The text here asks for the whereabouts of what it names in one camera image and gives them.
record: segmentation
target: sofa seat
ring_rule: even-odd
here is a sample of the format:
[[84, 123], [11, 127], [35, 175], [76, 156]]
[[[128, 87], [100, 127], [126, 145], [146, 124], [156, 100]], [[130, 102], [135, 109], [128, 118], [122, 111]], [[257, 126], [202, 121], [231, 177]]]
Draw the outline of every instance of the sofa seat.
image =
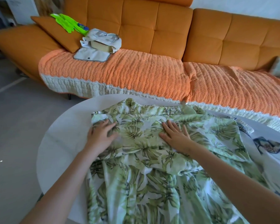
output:
[[253, 119], [280, 131], [279, 78], [239, 67], [192, 62], [184, 66], [192, 75], [189, 103]]
[[40, 60], [38, 70], [51, 90], [85, 98], [124, 93], [173, 102], [188, 100], [190, 78], [181, 60], [129, 49], [120, 49], [103, 63], [73, 56], [60, 49]]
[[37, 25], [0, 30], [0, 50], [26, 75], [42, 82], [38, 63], [61, 46]]

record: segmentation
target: sofa backrest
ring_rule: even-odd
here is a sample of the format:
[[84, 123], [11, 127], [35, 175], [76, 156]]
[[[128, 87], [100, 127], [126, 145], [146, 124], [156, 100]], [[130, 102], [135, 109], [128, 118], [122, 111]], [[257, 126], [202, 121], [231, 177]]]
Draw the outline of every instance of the sofa backrest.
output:
[[268, 69], [280, 56], [280, 21], [194, 9], [184, 62]]
[[192, 1], [65, 0], [64, 14], [90, 29], [118, 34], [123, 49], [181, 59], [192, 21]]

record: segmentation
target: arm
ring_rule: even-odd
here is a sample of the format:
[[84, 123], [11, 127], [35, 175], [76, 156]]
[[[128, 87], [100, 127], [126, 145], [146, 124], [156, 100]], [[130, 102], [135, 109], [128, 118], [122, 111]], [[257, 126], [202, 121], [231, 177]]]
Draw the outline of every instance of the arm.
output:
[[176, 150], [196, 160], [250, 223], [280, 223], [280, 196], [228, 165], [202, 145], [192, 141], [185, 125], [163, 123], [168, 135], [160, 137]]
[[90, 165], [117, 136], [107, 137], [115, 123], [107, 124], [102, 122], [93, 133], [90, 129], [84, 149], [20, 224], [65, 223]]

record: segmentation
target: white wall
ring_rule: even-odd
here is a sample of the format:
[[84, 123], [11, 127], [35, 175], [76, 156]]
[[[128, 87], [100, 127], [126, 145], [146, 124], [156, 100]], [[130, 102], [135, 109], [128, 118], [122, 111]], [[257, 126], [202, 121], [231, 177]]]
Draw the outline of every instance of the white wall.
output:
[[214, 9], [280, 20], [280, 0], [194, 0], [191, 8]]

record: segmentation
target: orange sofa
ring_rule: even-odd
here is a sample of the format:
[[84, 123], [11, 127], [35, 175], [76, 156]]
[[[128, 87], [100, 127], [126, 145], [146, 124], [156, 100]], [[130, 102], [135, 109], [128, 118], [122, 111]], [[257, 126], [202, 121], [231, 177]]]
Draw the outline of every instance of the orange sofa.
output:
[[82, 35], [53, 18], [0, 31], [0, 50], [59, 93], [128, 93], [248, 117], [280, 131], [280, 21], [190, 7], [193, 0], [65, 0], [64, 14], [122, 38], [105, 63], [74, 60]]

